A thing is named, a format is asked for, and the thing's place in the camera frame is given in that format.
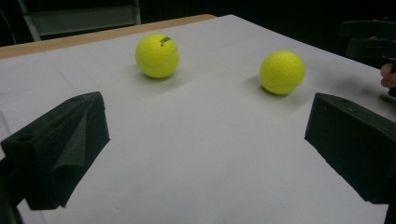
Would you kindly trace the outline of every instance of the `white table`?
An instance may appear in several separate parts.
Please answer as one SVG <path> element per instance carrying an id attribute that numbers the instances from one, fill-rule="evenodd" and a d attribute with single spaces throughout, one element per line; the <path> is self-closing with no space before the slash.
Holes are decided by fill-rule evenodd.
<path id="1" fill-rule="evenodd" d="M 396 120 L 377 69 L 233 15 L 165 28 L 181 55 L 168 79 L 144 77 L 134 47 L 153 31 L 0 61 L 0 111 L 11 133 L 73 96 L 100 91 L 111 141 L 50 224 L 381 224 L 304 140 L 316 92 Z M 262 60 L 289 49 L 303 84 L 274 96 Z"/>

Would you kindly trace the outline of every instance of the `yellow tennis ball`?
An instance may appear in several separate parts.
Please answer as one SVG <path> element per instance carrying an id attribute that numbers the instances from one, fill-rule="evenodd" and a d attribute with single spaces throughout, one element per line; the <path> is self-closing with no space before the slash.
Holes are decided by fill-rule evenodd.
<path id="1" fill-rule="evenodd" d="M 149 77 L 169 77 L 177 68 L 177 44 L 164 34 L 146 35 L 137 43 L 134 57 L 140 70 Z"/>
<path id="2" fill-rule="evenodd" d="M 262 86 L 274 94 L 289 94 L 303 82 L 304 61 L 290 50 L 276 50 L 260 67 Z"/>

